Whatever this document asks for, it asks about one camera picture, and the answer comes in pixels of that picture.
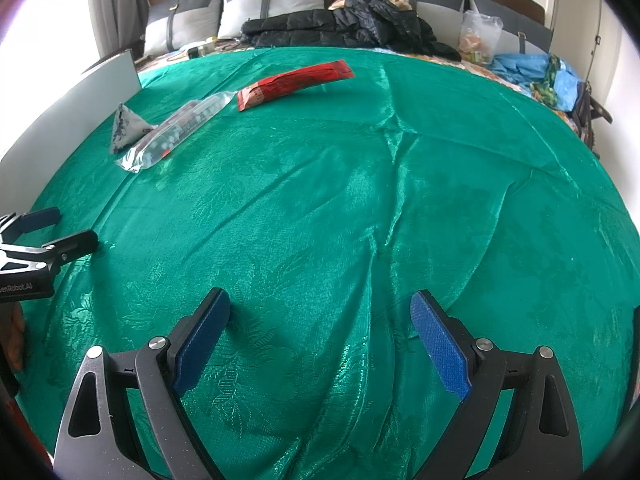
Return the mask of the person left hand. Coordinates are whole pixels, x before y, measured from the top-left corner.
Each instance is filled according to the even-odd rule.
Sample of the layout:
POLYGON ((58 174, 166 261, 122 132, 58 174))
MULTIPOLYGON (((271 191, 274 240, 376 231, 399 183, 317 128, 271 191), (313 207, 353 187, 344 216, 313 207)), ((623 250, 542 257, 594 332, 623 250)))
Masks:
POLYGON ((19 372, 23 369, 23 350, 25 341, 25 318, 19 302, 2 304, 0 320, 1 345, 10 369, 19 372))

